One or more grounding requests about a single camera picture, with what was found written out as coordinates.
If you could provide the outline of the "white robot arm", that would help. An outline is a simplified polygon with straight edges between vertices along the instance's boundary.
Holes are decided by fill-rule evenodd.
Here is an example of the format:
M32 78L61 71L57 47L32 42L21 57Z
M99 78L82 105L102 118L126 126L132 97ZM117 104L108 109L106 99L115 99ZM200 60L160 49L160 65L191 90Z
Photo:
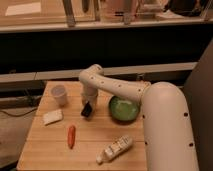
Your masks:
M140 105L148 171L199 171L187 101L177 86L105 77L98 64L82 70L79 81L83 104L94 104L102 90Z

